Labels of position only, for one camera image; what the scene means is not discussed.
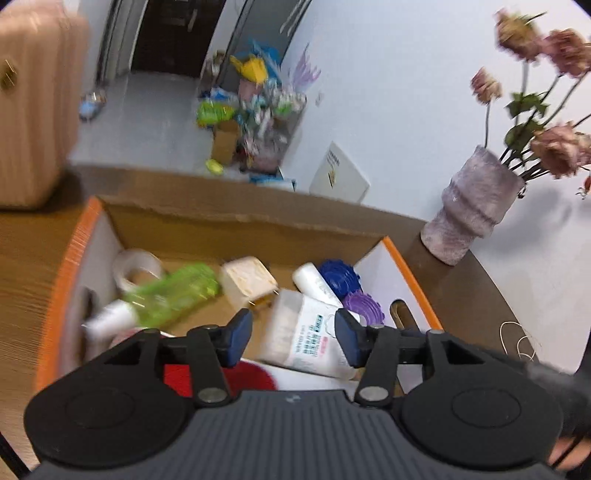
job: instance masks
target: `artificial flower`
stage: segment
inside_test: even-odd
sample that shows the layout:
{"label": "artificial flower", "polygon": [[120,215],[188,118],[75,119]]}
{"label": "artificial flower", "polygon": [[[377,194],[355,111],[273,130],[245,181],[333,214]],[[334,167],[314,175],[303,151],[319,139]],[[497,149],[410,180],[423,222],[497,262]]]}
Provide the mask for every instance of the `artificial flower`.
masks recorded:
{"label": "artificial flower", "polygon": [[589,165],[591,163],[591,135],[575,132],[579,143],[578,165]]}
{"label": "artificial flower", "polygon": [[580,143],[571,122],[534,132],[530,147],[556,179],[574,175],[579,168]]}
{"label": "artificial flower", "polygon": [[558,71],[580,78],[588,71],[591,61],[589,43],[572,28],[552,30],[544,40],[544,54],[548,55]]}
{"label": "artificial flower", "polygon": [[490,103],[492,99],[501,98],[503,95],[501,84],[489,75],[484,67],[474,75],[470,85],[472,85],[477,100],[484,105]]}
{"label": "artificial flower", "polygon": [[534,23],[504,9],[496,13],[496,37],[501,48],[526,61],[534,61],[542,52],[543,40]]}

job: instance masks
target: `screw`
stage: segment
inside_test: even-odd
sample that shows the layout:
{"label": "screw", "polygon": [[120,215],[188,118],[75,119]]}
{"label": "screw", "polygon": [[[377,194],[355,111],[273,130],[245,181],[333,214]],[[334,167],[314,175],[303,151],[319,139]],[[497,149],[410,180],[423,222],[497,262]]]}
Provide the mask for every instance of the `screw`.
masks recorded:
{"label": "screw", "polygon": [[384,387],[364,387],[360,390],[359,396],[366,401],[382,401],[388,398],[388,390]]}
{"label": "screw", "polygon": [[205,403],[220,403],[226,400],[228,394],[218,387],[209,387],[200,390],[197,394],[199,400]]}

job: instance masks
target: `yellow toy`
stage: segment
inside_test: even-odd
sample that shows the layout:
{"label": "yellow toy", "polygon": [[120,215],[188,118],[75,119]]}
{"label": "yellow toy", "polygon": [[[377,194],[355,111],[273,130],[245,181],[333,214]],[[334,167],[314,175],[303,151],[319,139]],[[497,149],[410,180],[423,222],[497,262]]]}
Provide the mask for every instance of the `yellow toy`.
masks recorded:
{"label": "yellow toy", "polygon": [[254,55],[251,55],[251,58],[244,63],[232,56],[230,57],[230,62],[236,67],[238,73],[246,80],[250,80],[258,85],[267,80],[269,76],[263,59],[255,57]]}

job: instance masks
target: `vase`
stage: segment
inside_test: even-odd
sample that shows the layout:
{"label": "vase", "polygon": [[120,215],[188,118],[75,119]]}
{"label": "vase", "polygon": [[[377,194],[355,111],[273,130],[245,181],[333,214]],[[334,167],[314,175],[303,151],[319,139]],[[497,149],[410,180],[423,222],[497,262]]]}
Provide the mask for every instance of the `vase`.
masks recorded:
{"label": "vase", "polygon": [[480,145],[441,194],[443,208],[421,231],[423,245],[456,265],[478,236],[492,233],[525,182]]}

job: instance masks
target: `gray floor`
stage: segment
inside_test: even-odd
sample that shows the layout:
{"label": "gray floor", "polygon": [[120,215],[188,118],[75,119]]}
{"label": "gray floor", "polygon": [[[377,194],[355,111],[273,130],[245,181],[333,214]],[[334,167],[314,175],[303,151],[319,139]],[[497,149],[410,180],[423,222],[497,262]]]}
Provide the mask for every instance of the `gray floor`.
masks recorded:
{"label": "gray floor", "polygon": [[[70,161],[210,176],[204,163],[213,138],[195,124],[196,93],[188,77],[140,72],[115,80],[103,111],[80,125]],[[224,176],[245,177],[235,168]]]}

